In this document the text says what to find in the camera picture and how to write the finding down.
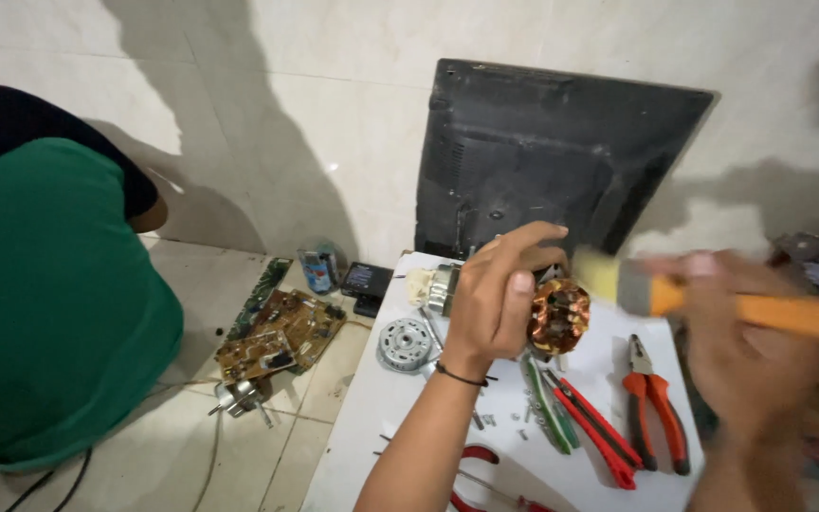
orange pliers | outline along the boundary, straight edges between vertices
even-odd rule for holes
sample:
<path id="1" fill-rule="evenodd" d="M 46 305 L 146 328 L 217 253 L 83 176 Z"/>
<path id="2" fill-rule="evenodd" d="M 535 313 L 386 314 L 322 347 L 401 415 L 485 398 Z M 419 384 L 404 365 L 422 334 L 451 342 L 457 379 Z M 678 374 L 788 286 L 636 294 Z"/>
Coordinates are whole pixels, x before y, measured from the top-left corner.
<path id="1" fill-rule="evenodd" d="M 646 429 L 646 398 L 659 413 L 663 421 L 665 439 L 672 454 L 672 466 L 678 475 L 688 475 L 691 472 L 691 460 L 688 458 L 687 437 L 684 435 L 684 425 L 678 412 L 672 407 L 667 389 L 668 381 L 653 373 L 653 362 L 646 354 L 640 338 L 631 334 L 629 343 L 631 352 L 631 373 L 621 381 L 624 389 L 631 394 L 628 399 L 628 425 L 631 428 L 631 445 L 643 460 L 643 468 L 648 471 L 656 470 L 656 457 L 650 436 Z"/>

orange brush handle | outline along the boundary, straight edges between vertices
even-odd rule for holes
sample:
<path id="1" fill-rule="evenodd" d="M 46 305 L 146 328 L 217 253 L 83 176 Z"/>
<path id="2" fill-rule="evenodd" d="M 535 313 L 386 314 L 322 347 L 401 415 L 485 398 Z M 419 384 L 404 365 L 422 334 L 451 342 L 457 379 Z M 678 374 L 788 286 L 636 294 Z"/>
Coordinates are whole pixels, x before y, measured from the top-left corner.
<path id="1" fill-rule="evenodd" d="M 684 304 L 683 289 L 655 278 L 650 289 L 650 314 L 663 316 Z M 748 323 L 819 338 L 819 298 L 739 295 L 738 317 Z"/>

